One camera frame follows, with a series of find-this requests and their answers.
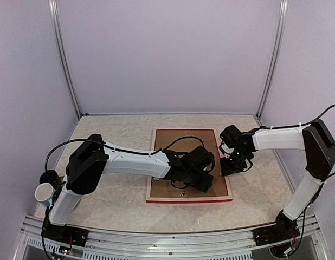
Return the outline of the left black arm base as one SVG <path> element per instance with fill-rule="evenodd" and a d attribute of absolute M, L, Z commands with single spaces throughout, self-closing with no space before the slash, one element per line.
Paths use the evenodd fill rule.
<path fill-rule="evenodd" d="M 43 224 L 41 235 L 44 238 L 48 238 L 53 241 L 60 243 L 69 244 L 71 246 L 85 247 L 89 231 L 73 226 L 57 226 L 50 222 Z"/>

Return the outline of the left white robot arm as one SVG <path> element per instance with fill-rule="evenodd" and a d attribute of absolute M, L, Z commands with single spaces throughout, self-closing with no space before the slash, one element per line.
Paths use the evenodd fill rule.
<path fill-rule="evenodd" d="M 80 146 L 69 157 L 61 193 L 49 210 L 48 231 L 57 240 L 70 235 L 69 215 L 84 195 L 94 192 L 104 174 L 135 174 L 167 180 L 181 189 L 192 187 L 207 192 L 214 177 L 215 157 L 204 145 L 190 152 L 175 152 L 169 147 L 156 151 L 129 149 L 103 141 L 100 134 L 78 139 Z"/>

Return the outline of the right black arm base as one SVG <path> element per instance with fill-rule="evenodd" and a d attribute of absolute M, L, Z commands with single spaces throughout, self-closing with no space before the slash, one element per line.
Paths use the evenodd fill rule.
<path fill-rule="evenodd" d="M 290 220 L 284 215 L 283 211 L 279 212 L 273 225 L 253 230 L 256 246 L 285 241 L 299 235 L 297 220 Z"/>

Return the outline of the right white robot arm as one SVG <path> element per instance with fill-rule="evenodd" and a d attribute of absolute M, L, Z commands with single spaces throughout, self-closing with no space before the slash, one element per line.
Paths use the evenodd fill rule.
<path fill-rule="evenodd" d="M 316 199 L 335 165 L 335 140 L 320 119 L 306 124 L 260 127 L 241 132 L 235 125 L 220 134 L 221 174 L 229 176 L 249 170 L 254 152 L 264 150 L 302 150 L 306 174 L 282 210 L 284 218 L 294 221 Z"/>

